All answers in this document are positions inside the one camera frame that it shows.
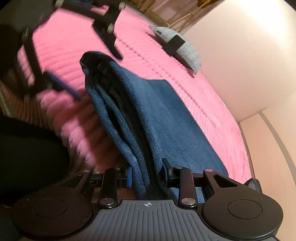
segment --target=bed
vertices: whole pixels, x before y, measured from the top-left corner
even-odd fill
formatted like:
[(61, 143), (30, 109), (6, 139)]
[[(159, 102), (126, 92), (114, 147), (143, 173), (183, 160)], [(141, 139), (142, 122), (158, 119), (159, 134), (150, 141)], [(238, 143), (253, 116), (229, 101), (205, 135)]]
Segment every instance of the bed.
[[(124, 59), (118, 63), (147, 79), (166, 79), (180, 96), (210, 144), (224, 163), (229, 177), (241, 183), (251, 178), (249, 160), (241, 131), (218, 94), (201, 72), (194, 75), (163, 51), (149, 23), (126, 8), (115, 33)], [(15, 117), (54, 130), (68, 147), (71, 171), (122, 166), (125, 160), (97, 117), (84, 86), (79, 60), (88, 50), (111, 53), (91, 28), (91, 20), (57, 10), (34, 33), (33, 41), (42, 70), (49, 70), (80, 92), (80, 101), (66, 92), (45, 90), (33, 99), (19, 99), (4, 85), (1, 90)], [(24, 51), (18, 54), (28, 84), (34, 82)]]

